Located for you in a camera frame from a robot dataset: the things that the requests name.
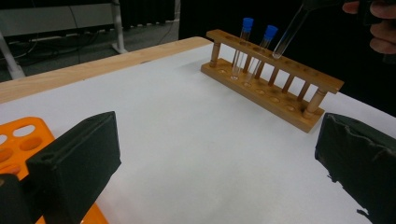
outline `white sheet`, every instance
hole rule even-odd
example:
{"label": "white sheet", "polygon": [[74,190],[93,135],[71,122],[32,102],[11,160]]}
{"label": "white sheet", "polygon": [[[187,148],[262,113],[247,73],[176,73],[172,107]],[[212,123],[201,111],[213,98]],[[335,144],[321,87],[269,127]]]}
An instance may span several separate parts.
{"label": "white sheet", "polygon": [[[98,199],[111,224],[370,223],[314,158],[321,120],[304,133],[201,73],[211,50],[2,104],[0,123],[40,117],[58,137],[116,111],[122,165]],[[233,50],[221,46],[220,56]],[[394,117],[342,93],[320,107],[396,137]]]}

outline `glass test tube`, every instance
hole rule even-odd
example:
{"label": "glass test tube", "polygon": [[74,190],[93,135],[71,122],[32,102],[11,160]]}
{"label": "glass test tube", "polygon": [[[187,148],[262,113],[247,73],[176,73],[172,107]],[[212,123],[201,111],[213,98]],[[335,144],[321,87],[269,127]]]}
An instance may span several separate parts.
{"label": "glass test tube", "polygon": [[[274,36],[276,35],[277,32],[277,28],[274,25],[268,25],[267,29],[265,30],[264,36],[262,38],[262,42],[260,43],[260,52],[264,52],[266,49],[268,49],[268,47],[271,44],[272,39],[274,38]],[[260,67],[264,66],[264,62],[258,60],[257,58],[254,58],[253,61],[251,62],[248,72],[247,72],[247,79],[244,83],[245,86],[250,86],[250,81],[252,79],[253,76],[257,75],[257,72],[259,70]]]}
{"label": "glass test tube", "polygon": [[[240,35],[240,45],[244,45],[248,42],[250,37],[251,27],[253,26],[253,19],[244,18],[242,24],[242,31]],[[235,51],[235,55],[233,56],[233,71],[231,74],[232,80],[237,80],[239,77],[239,73],[241,72],[242,63],[245,60],[245,53],[240,50]]]}
{"label": "glass test tube", "polygon": [[279,59],[283,52],[285,52],[286,48],[288,47],[290,41],[294,38],[294,35],[300,29],[301,25],[305,21],[309,10],[304,8],[304,5],[301,5],[298,9],[296,15],[294,16],[293,20],[289,24],[288,28],[286,29],[285,33],[280,38],[280,41],[277,43],[273,57],[275,59]]}

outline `blue cap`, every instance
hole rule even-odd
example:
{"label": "blue cap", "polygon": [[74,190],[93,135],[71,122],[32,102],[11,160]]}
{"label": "blue cap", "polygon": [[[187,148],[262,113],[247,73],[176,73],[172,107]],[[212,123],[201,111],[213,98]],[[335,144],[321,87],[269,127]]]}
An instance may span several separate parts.
{"label": "blue cap", "polygon": [[264,38],[272,39],[277,32],[277,28],[273,25],[268,25],[267,29],[265,30]]}
{"label": "blue cap", "polygon": [[243,22],[243,29],[245,31],[250,31],[251,27],[253,26],[253,19],[251,18],[244,18],[244,22]]}

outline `finger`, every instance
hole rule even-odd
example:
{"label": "finger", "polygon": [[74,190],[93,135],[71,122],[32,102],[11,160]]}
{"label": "finger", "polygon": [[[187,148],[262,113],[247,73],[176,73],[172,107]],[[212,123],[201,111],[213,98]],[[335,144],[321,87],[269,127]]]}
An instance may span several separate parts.
{"label": "finger", "polygon": [[378,53],[396,54],[396,45],[379,38],[373,38],[370,42],[370,47]]}
{"label": "finger", "polygon": [[387,4],[381,1],[374,1],[370,6],[371,13],[382,19],[396,19],[396,4]]}
{"label": "finger", "polygon": [[359,1],[348,2],[343,4],[343,10],[349,14],[357,14],[359,9]]}
{"label": "finger", "polygon": [[393,25],[392,21],[387,20],[378,24],[373,24],[370,27],[370,32],[376,38],[396,44],[396,27]]}

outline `wooden test tube rack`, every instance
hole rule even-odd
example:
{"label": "wooden test tube rack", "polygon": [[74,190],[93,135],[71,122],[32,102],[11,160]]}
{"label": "wooden test tube rack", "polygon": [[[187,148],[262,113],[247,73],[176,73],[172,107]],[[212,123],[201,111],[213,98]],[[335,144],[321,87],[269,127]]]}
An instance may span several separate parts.
{"label": "wooden test tube rack", "polygon": [[[213,39],[214,44],[210,62],[201,66],[203,73],[213,77],[223,85],[242,94],[306,133],[310,132],[323,115],[324,110],[319,105],[327,92],[336,94],[344,85],[344,82],[337,78],[297,63],[285,56],[274,59],[272,57],[273,52],[269,49],[262,50],[260,46],[250,42],[241,45],[239,37],[221,30],[209,31],[206,36]],[[221,44],[240,50],[247,55],[247,62],[243,72],[239,74],[237,80],[231,79],[233,64],[224,59],[219,59]],[[253,74],[254,78],[251,79],[251,85],[246,86],[244,82],[251,58],[257,58],[262,61],[262,67],[258,69],[257,74]],[[260,77],[265,63],[269,63],[274,67],[274,71],[268,81]],[[289,74],[289,78],[282,88],[275,85],[279,70]],[[295,77],[304,81],[298,96],[289,92],[289,87]],[[304,96],[311,85],[318,87],[318,89],[311,100],[307,102]]]}

